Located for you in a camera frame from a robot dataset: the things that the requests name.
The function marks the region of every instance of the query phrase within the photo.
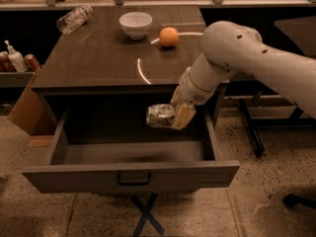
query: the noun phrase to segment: desk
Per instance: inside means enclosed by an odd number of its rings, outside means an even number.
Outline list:
[[[170,102],[181,75],[200,53],[197,36],[181,37],[175,48],[151,41],[167,26],[201,33],[205,24],[198,6],[93,10],[88,24],[61,36],[33,86],[58,125],[44,166],[27,167],[23,174],[42,193],[229,186],[239,163],[220,161],[212,126],[226,83],[181,131],[145,122],[146,108]],[[145,39],[129,39],[119,29],[119,17],[130,11],[153,17]]]

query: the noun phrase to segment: tile floor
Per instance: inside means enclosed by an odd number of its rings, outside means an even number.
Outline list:
[[[256,108],[286,117],[288,108]],[[221,159],[241,167],[228,189],[152,195],[100,197],[91,194],[40,194],[21,175],[40,165],[47,148],[28,147],[29,136],[0,116],[0,236],[316,236],[315,209],[287,208],[294,193],[316,198],[316,128],[265,128],[266,147],[254,156],[243,117],[224,108],[216,126]],[[140,209],[148,205],[141,221]]]

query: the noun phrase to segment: bottle cap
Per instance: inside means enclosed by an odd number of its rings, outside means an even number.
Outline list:
[[[10,53],[15,52],[16,50],[9,44],[7,40],[4,41],[7,44],[8,51]]]

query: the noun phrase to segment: open drawer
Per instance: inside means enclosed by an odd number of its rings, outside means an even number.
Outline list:
[[[211,118],[197,109],[183,130],[146,124],[148,106],[169,95],[72,98],[44,166],[23,175],[41,193],[159,193],[228,187],[238,161],[220,161]]]

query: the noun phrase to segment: drawer handle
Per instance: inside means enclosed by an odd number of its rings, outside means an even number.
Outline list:
[[[120,180],[120,174],[118,174],[118,184],[120,186],[148,186],[151,182],[151,174],[148,173],[148,177],[147,177],[147,180],[145,182],[139,182],[139,183],[125,183],[125,182],[122,182]]]

